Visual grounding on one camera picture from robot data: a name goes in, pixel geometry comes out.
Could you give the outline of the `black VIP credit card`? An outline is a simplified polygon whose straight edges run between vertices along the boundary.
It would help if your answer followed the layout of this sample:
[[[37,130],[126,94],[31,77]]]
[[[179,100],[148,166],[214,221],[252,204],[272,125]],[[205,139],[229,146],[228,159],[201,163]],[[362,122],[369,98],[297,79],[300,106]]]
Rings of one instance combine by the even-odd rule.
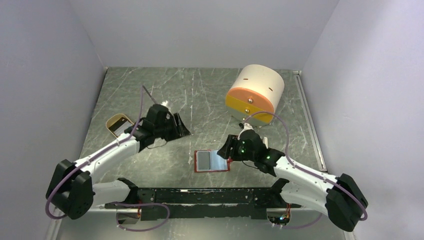
[[[197,168],[200,171],[211,169],[211,153],[209,151],[197,152]]]

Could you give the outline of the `red leather card holder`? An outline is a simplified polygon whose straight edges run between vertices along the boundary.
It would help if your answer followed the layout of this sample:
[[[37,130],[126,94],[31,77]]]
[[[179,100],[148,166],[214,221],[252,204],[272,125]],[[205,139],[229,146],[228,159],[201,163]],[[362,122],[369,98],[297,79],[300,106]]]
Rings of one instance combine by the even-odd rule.
[[[210,152],[211,168],[209,170],[199,170],[197,164],[197,154],[200,151]],[[194,152],[194,172],[195,173],[210,173],[210,172],[228,172],[230,171],[230,160],[223,159],[217,155],[217,150],[196,150]]]

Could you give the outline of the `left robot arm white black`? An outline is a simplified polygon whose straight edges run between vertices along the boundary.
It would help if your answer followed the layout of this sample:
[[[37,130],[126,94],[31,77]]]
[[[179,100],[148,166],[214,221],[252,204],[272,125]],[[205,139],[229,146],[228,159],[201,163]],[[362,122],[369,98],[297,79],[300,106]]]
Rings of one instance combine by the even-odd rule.
[[[64,159],[56,165],[45,195],[46,215],[54,220],[76,220],[91,207],[114,204],[132,208],[140,204],[139,188],[133,182],[120,177],[99,183],[100,177],[157,139],[170,142],[190,134],[178,113],[171,113],[161,104],[152,105],[145,117],[105,147],[84,158],[73,162]]]

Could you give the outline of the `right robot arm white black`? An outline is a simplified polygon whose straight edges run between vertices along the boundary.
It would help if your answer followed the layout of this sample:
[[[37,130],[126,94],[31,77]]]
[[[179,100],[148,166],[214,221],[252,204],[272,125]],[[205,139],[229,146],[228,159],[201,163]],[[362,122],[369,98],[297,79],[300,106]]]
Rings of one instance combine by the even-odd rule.
[[[262,173],[283,180],[283,185],[270,193],[275,207],[288,203],[315,210],[346,232],[352,232],[358,222],[368,218],[368,201],[353,177],[320,172],[298,163],[286,152],[268,147],[252,129],[230,134],[217,154],[232,161],[251,161]]]

